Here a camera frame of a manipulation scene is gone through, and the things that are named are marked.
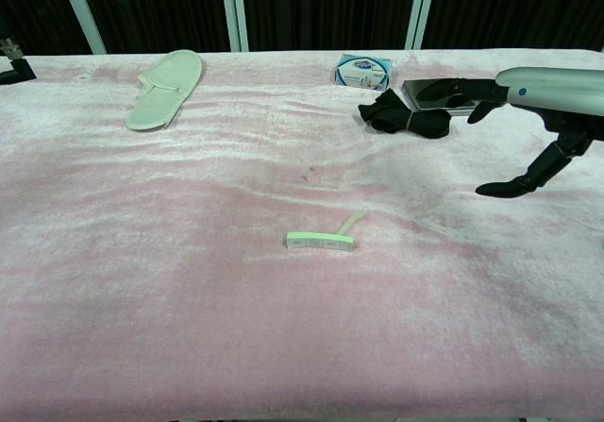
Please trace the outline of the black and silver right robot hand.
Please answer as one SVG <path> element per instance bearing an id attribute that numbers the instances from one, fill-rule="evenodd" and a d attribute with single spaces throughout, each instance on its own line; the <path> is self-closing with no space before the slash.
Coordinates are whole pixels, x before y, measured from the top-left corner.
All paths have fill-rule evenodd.
<path id="1" fill-rule="evenodd" d="M 555 177 L 574 157 L 583 155 L 594 141 L 603 140 L 603 72 L 601 70 L 515 67 L 493 79 L 443 78 L 416 95 L 420 101 L 447 98 L 453 105 L 477 103 L 470 124 L 505 105 L 533 112 L 545 129 L 558 135 L 528 167 L 507 182 L 492 182 L 476 193 L 516 198 L 531 193 Z"/>

